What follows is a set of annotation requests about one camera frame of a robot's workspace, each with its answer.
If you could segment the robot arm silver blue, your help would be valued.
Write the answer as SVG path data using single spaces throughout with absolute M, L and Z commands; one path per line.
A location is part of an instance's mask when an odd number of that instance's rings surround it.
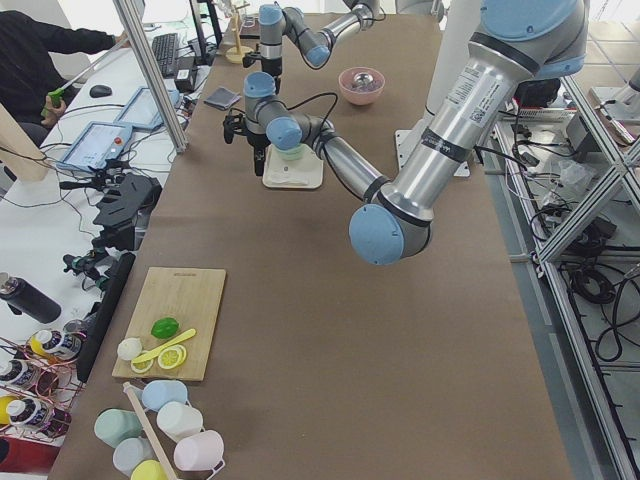
M 274 79 L 276 92 L 279 92 L 283 39 L 288 38 L 308 67 L 313 70 L 323 68 L 340 42 L 382 21 L 379 1 L 344 1 L 344 4 L 348 12 L 317 31 L 311 28 L 297 7 L 283 8 L 277 3 L 262 5 L 258 11 L 260 38 L 257 50 L 244 55 L 243 67 L 259 62 L 261 70 Z
M 309 146 L 362 201 L 349 225 L 355 252 L 374 265 L 395 263 L 426 248 L 436 199 L 517 87 L 582 68 L 589 8 L 586 1 L 482 2 L 466 65 L 405 165 L 389 179 L 339 136 L 330 121 L 294 114 L 278 95 L 284 39 L 292 41 L 310 66 L 321 68 L 337 44 L 373 26 L 379 4 L 352 1 L 345 15 L 319 31 L 296 8 L 264 5 L 259 49 L 243 61 L 245 66 L 260 62 L 262 68 L 245 78 L 245 110 L 225 118 L 224 138 L 241 135 L 248 140 L 257 173 L 264 170 L 268 146 L 282 151 Z

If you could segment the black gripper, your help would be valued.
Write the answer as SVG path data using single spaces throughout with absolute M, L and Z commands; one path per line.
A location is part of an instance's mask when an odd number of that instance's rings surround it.
M 248 68 L 255 62 L 261 63 L 262 70 L 281 70 L 282 69 L 282 44 L 263 44 L 257 45 L 255 51 L 246 53 L 242 58 L 242 65 Z M 275 94 L 279 95 L 281 87 L 280 73 L 272 75 L 275 85 Z
M 265 149 L 270 145 L 268 137 L 263 133 L 253 133 L 247 126 L 244 113 L 227 113 L 223 120 L 223 137 L 226 144 L 232 144 L 235 136 L 247 139 L 253 147 L 254 173 L 256 176 L 264 175 Z

